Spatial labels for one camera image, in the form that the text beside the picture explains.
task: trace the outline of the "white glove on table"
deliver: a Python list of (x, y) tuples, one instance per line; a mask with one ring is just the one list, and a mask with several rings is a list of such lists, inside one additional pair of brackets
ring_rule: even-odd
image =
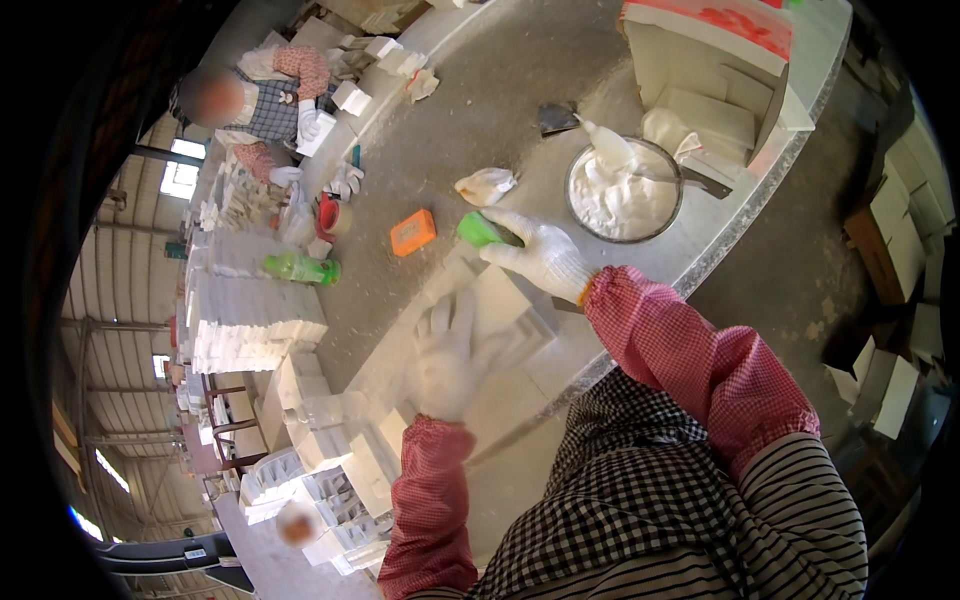
[(525, 245), (488, 244), (480, 249), (481, 258), (525, 276), (551, 296), (579, 304), (590, 279), (600, 270), (580, 255), (569, 235), (506, 208), (492, 206), (480, 213), (515, 233)]
[(436, 420), (461, 421), (476, 399), (480, 381), (501, 350), (491, 336), (470, 356), (476, 297), (470, 289), (444, 296), (420, 317), (414, 331), (423, 403), (420, 412)]
[(299, 167), (274, 167), (270, 170), (270, 181), (280, 187), (289, 187), (301, 177), (303, 177), (303, 169)]
[(313, 99), (310, 99), (297, 102), (297, 108), (300, 109), (297, 116), (297, 131), (300, 132), (300, 141), (313, 141), (313, 138), (320, 133), (320, 125), (317, 123), (317, 107)]
[(360, 191), (360, 180), (363, 178), (363, 171), (341, 160), (337, 165), (337, 172), (333, 179), (324, 186), (324, 192), (327, 194), (338, 194), (340, 200), (350, 202), (350, 194), (356, 194)]

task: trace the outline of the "plaid apron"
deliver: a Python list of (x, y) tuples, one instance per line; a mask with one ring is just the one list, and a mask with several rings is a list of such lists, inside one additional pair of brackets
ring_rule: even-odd
[[(297, 88), (300, 87), (300, 78), (295, 77), (289, 81), (274, 79), (255, 81), (247, 77), (247, 74), (239, 68), (234, 68), (233, 73), (242, 81), (256, 85), (260, 92), (256, 96), (256, 107), (253, 109), (250, 123), (227, 125), (221, 129), (228, 132), (249, 133), (265, 142), (287, 142), (296, 139), (297, 122), (300, 116), (300, 108), (297, 106)], [(336, 90), (336, 85), (328, 85), (326, 93), (317, 97), (317, 108), (332, 114), (337, 109), (332, 99), (333, 92)], [(281, 103), (281, 92), (291, 94), (293, 101)]]
[(503, 598), (678, 546), (705, 548), (742, 597), (753, 578), (707, 431), (619, 368), (577, 399), (538, 504), (511, 525), (465, 598)]

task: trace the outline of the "person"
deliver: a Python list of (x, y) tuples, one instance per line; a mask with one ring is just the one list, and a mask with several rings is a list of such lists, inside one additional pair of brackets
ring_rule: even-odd
[(317, 136), (318, 109), (332, 111), (329, 79), (326, 59), (312, 46), (253, 50), (232, 70), (201, 66), (187, 73), (176, 90), (175, 110), (216, 130), (214, 137), (232, 145), (255, 178), (288, 187), (302, 170), (276, 166), (267, 143)]
[(400, 598), (847, 598), (863, 523), (810, 403), (746, 326), (717, 330), (633, 267), (590, 265), (559, 228), (483, 210), (524, 248), (480, 255), (582, 306), (619, 365), (573, 402), (543, 499), (477, 579), (460, 422), (482, 377), (473, 302), (440, 300), (415, 341), (424, 400), (403, 434), (378, 584)]

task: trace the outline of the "pink checkered sleeve cover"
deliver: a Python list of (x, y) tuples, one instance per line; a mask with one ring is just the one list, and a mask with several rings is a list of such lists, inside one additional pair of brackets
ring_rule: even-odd
[(387, 600), (442, 586), (466, 591), (476, 581), (463, 467), (475, 444), (462, 423), (423, 415), (403, 432), (394, 529), (377, 578)]
[(746, 326), (717, 330), (673, 288), (633, 267), (607, 267), (587, 317), (620, 368), (670, 394), (707, 430), (733, 481), (763, 447), (820, 420), (773, 351)]
[(326, 93), (330, 70), (326, 59), (313, 46), (284, 46), (274, 52), (274, 69), (300, 78), (297, 96), (309, 100)]
[(237, 144), (233, 153), (243, 166), (250, 169), (253, 176), (262, 183), (270, 182), (270, 171), (276, 166), (274, 158), (270, 156), (270, 149), (263, 142), (255, 144)]

